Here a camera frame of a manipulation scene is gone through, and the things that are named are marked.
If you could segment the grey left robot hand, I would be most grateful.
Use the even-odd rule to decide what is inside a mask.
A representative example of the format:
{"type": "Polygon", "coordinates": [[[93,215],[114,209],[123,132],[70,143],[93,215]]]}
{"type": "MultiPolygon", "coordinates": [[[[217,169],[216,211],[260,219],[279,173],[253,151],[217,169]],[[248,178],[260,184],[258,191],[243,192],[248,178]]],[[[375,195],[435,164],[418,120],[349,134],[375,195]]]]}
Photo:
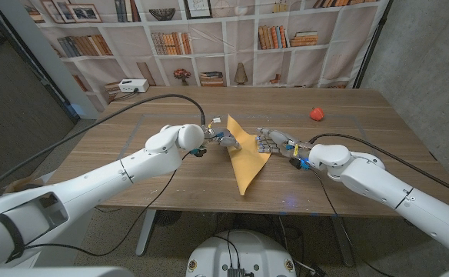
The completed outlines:
{"type": "Polygon", "coordinates": [[[223,147],[241,149],[240,143],[227,128],[210,127],[205,130],[204,134],[207,142],[217,142],[223,147]]]}

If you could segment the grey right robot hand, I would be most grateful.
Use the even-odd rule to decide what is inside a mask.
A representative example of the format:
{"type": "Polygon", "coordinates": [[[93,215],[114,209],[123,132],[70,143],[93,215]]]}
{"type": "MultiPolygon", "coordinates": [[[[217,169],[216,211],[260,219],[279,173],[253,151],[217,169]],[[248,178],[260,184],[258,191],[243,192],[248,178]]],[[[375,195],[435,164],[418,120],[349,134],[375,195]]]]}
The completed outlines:
{"type": "Polygon", "coordinates": [[[269,128],[257,128],[256,144],[259,153],[278,153],[287,158],[307,158],[313,145],[288,133],[269,128]]]}

